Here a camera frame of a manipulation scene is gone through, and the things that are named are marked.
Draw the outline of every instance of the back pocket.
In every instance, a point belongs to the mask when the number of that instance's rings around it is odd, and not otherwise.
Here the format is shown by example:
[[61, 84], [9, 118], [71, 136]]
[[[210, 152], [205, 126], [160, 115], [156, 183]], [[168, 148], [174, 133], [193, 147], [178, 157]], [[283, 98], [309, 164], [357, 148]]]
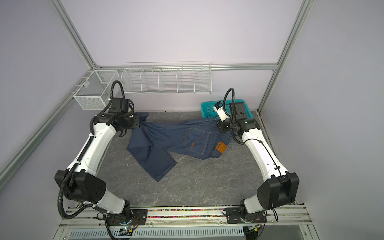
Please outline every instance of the back pocket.
[[205, 155], [207, 149], [210, 131], [191, 127], [184, 134], [184, 147], [192, 152]]

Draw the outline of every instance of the orange tag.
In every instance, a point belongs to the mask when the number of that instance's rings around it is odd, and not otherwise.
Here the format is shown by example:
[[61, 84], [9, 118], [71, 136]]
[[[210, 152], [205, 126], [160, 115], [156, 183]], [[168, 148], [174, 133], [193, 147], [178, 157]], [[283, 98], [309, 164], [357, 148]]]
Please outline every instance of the orange tag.
[[222, 142], [220, 141], [216, 147], [216, 150], [221, 152], [221, 153], [224, 153], [224, 151], [227, 149], [227, 146]]

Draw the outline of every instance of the blue jeans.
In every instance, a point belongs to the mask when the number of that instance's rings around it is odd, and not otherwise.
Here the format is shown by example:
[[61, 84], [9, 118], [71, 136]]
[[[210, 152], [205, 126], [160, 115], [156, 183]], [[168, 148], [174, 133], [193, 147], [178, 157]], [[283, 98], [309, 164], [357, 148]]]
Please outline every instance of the blue jeans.
[[207, 159], [220, 157], [220, 142], [228, 145], [231, 137], [220, 133], [217, 119], [193, 119], [179, 124], [145, 122], [148, 114], [140, 113], [140, 127], [132, 129], [127, 150], [156, 181], [176, 165], [167, 153], [176, 152]]

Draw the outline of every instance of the mesh bin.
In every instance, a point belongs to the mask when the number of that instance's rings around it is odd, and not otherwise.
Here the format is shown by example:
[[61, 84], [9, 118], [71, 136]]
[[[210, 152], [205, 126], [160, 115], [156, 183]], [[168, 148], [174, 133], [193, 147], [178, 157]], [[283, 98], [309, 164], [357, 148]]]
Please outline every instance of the mesh bin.
[[[119, 79], [117, 71], [94, 70], [73, 97], [84, 110], [103, 110], [108, 104], [112, 83]], [[119, 89], [114, 89], [114, 96]]]
[[211, 93], [209, 65], [124, 66], [121, 82], [125, 93]]

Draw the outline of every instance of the teal plastic basket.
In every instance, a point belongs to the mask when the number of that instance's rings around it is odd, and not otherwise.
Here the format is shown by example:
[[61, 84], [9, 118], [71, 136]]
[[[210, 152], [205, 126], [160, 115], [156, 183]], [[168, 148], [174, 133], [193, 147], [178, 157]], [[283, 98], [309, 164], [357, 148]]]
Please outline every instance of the teal plastic basket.
[[[214, 110], [214, 105], [218, 101], [212, 101], [212, 102], [204, 102], [201, 104], [201, 115], [203, 118], [217, 118], [220, 119], [220, 117], [217, 115], [217, 113]], [[232, 102], [232, 100], [226, 100], [225, 103], [225, 109], [227, 112], [229, 112], [229, 104]], [[244, 102], [245, 105], [245, 111], [247, 112], [248, 118], [253, 118], [251, 111], [248, 108], [248, 105], [245, 103], [243, 99], [235, 99], [235, 103], [237, 102]]]

